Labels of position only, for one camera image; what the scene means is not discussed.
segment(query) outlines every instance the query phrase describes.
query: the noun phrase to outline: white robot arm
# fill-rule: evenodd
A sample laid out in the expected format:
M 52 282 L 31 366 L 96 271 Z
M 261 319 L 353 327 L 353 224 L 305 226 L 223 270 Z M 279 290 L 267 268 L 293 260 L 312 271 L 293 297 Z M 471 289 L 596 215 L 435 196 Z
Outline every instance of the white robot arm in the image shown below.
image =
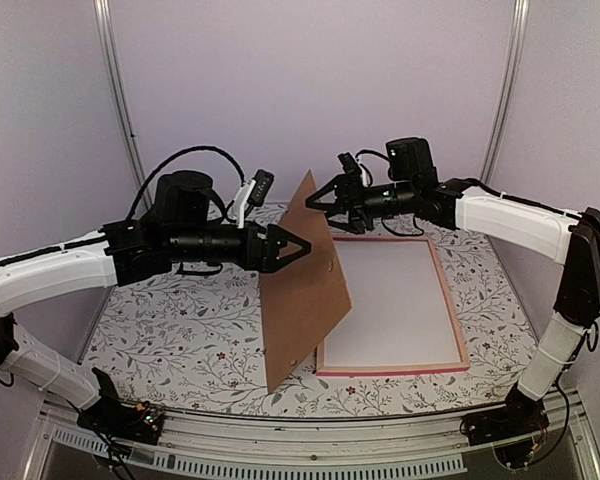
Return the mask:
M 231 218 L 207 175 L 163 175 L 153 207 L 140 220 L 128 218 L 69 242 L 0 258 L 0 370 L 68 400 L 81 411 L 84 427 L 155 444 L 159 409 L 146 402 L 122 405 L 106 373 L 50 349 L 17 324 L 13 312 L 86 288 L 139 282 L 171 271 L 173 263 L 180 263 L 183 275 L 200 276 L 218 270 L 188 271 L 182 262 L 203 261 L 216 268 L 230 262 L 263 273 L 283 268 L 308 254 L 311 245 L 276 225 L 265 228 L 246 220 L 245 209 L 261 206 L 272 182 L 273 175 L 258 171 Z M 210 202 L 220 203 L 220 217 L 208 219 Z M 288 244 L 300 248 L 281 255 Z
M 351 233 L 374 229 L 374 218 L 411 213 L 451 230 L 480 232 L 549 257 L 563 265 L 554 313 L 529 366 L 509 392 L 502 409 L 465 417 L 472 444 L 492 442 L 548 426 L 542 398 L 573 363 L 585 334 L 600 315 L 600 212 L 558 210 L 495 192 L 475 179 L 440 183 L 429 144 L 404 138 L 386 145 L 393 183 L 367 186 L 349 154 L 339 155 L 344 173 L 306 200 L 323 211 L 333 227 Z M 332 203 L 321 199 L 335 194 Z M 347 221 L 332 217 L 346 215 Z

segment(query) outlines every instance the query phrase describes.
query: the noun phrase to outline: floral tablecloth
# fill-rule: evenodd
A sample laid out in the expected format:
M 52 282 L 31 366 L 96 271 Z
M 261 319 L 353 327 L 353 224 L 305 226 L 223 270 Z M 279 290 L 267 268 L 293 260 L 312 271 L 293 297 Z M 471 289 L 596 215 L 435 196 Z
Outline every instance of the floral tablecloth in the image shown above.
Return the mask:
M 284 209 L 269 205 L 253 217 L 276 222 Z M 125 398 L 233 414 L 404 415 L 501 401 L 536 348 L 529 322 L 483 235 L 420 223 L 453 295 L 471 361 L 465 373 L 319 378 L 311 356 L 269 394 L 258 274 L 233 265 L 206 279 L 170 273 L 116 288 L 83 363 L 108 372 Z M 411 219 L 388 224 L 406 232 Z

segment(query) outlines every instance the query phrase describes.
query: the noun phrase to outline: black cable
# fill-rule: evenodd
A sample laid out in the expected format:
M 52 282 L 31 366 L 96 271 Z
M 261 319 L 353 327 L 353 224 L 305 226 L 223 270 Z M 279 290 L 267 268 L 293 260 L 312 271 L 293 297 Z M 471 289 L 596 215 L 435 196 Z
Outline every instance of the black cable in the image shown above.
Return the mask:
M 587 332 L 587 349 L 590 352 L 595 352 L 596 348 L 598 348 L 598 340 L 600 340 L 600 327 L 598 326 L 598 322 L 593 322 L 591 324 L 591 327 L 595 327 L 593 328 L 593 330 L 590 330 L 589 332 Z M 593 337 L 595 340 L 593 341 L 593 343 L 591 343 L 591 332 L 595 331 L 596 335 L 595 337 Z
M 369 175 L 369 187 L 371 185 L 373 185 L 373 175 L 371 174 L 371 170 L 369 170 L 366 165 L 364 165 L 363 163 L 360 164 L 360 166 L 362 167 L 362 169 L 367 172 L 367 175 Z
M 599 318 L 600 318 L 600 313 L 596 317 L 596 320 L 598 320 Z M 589 332 L 587 332 L 587 349 L 590 352 L 594 352 L 596 350 L 596 348 L 598 348 L 598 341 L 600 340 L 600 325 L 598 325 L 597 321 L 594 321 L 593 324 L 591 324 L 591 327 L 593 330 L 590 330 Z M 593 342 L 591 341 L 591 338 L 592 338 L 591 332 L 592 331 L 595 331 L 595 336 L 593 336 L 593 338 L 594 338 Z
M 562 390 L 562 387 L 560 386 L 560 378 L 561 377 L 562 377 L 562 372 L 560 372 L 560 374 L 556 378 L 555 386 L 556 386 L 556 390 L 558 390 L 558 392 L 560 392 L 560 395 L 562 395 L 562 398 L 564 398 L 564 405 L 565 405 L 565 409 L 567 411 L 566 412 L 566 417 L 564 419 L 564 426 L 562 427 L 562 431 L 560 432 L 560 436 L 555 441 L 555 443 L 553 445 L 551 445 L 551 448 L 549 449 L 549 451 L 547 451 L 547 453 L 545 453 L 542 457 L 540 457 L 538 459 L 531 460 L 531 462 L 529 462 L 529 464 L 527 465 L 527 467 L 530 467 L 532 465 L 536 465 L 536 464 L 542 462 L 544 459 L 546 459 L 549 455 L 551 455 L 558 448 L 558 446 L 560 445 L 560 442 L 562 442 L 562 439 L 567 434 L 567 430 L 569 428 L 569 415 L 571 414 L 571 406 L 569 405 L 569 398 L 567 397 L 567 394 L 564 393 L 564 390 Z
M 358 159 L 358 157 L 360 155 L 373 155 L 374 157 L 378 157 L 381 158 L 383 160 L 386 160 L 387 162 L 389 161 L 389 157 L 387 157 L 385 154 L 377 152 L 375 150 L 369 150 L 367 148 L 363 148 L 362 150 L 360 150 L 358 153 L 356 153 L 355 157 L 356 160 Z
M 122 459 L 122 457 L 120 456 L 120 454 L 115 450 L 115 441 L 113 441 L 112 439 L 109 438 L 105 438 L 104 435 L 102 435 L 102 433 L 100 433 L 100 431 L 95 427 L 95 425 L 93 423 L 91 423 L 91 421 L 86 417 L 86 415 L 84 415 L 82 413 L 82 411 L 76 407 L 73 403 L 71 403 L 70 401 L 67 400 L 67 403 L 69 405 L 71 405 L 71 408 L 73 408 L 76 413 L 80 416 L 80 418 L 82 418 L 82 420 L 84 420 L 84 422 L 89 425 L 89 428 L 93 431 L 93 433 L 95 433 L 97 435 L 97 437 L 102 441 L 102 443 L 104 443 L 107 446 L 107 455 L 109 456 L 109 461 L 113 463 L 113 456 L 116 457 L 116 459 L 118 460 L 118 462 L 120 463 L 120 466 L 123 468 L 123 470 L 126 472 L 126 474 L 129 477 L 129 480 L 135 480 L 136 477 L 134 477 L 133 473 L 131 473 L 131 470 L 129 469 L 129 466 L 126 464 L 126 462 Z M 111 473 L 113 473 L 117 479 L 119 480 L 126 480 L 122 475 L 120 475 L 117 471 L 116 468 L 118 467 L 113 467 L 111 469 Z
M 140 186 L 140 189 L 138 190 L 136 198 L 133 200 L 133 203 L 131 204 L 131 208 L 129 209 L 129 213 L 127 214 L 126 220 L 131 220 L 133 218 L 133 216 L 135 215 L 136 209 L 138 208 L 138 204 L 140 203 L 140 200 L 142 200 L 142 195 L 144 194 L 145 190 L 147 189 L 147 187 L 149 186 L 151 181 L 155 178 L 155 176 L 163 168 L 165 168 L 167 165 L 169 165 L 171 162 L 173 162 L 175 159 L 177 159 L 178 157 L 181 157 L 182 155 L 186 155 L 187 153 L 191 153 L 191 152 L 215 152 L 218 155 L 226 158 L 231 163 L 231 165 L 233 165 L 233 168 L 236 169 L 236 172 L 238 172 L 238 176 L 240 177 L 240 185 L 244 185 L 245 178 L 244 178 L 244 172 L 242 171 L 242 168 L 240 168 L 240 165 L 238 165 L 238 162 L 236 162 L 235 159 L 231 155 L 229 155 L 227 152 L 225 152 L 224 150 L 222 150 L 218 147 L 214 147 L 213 145 L 196 145 L 195 147 L 185 148 L 184 150 L 180 150 L 179 152 L 174 153 L 169 158 L 164 160 L 160 165 L 158 165 L 149 174 L 147 179 Z
M 384 218 L 380 220 L 380 223 L 384 227 L 384 229 L 389 232 L 391 235 L 395 235 L 396 237 L 421 237 L 424 235 L 424 230 L 418 226 L 416 217 L 413 217 L 413 227 L 418 231 L 418 233 L 402 233 L 390 228 L 384 221 Z
M 0 385 L 2 385 L 3 387 L 11 388 L 11 387 L 13 387 L 14 382 L 15 382 L 15 378 L 13 377 L 13 373 L 11 373 L 11 372 L 9 372 L 9 382 L 8 383 L 0 378 Z

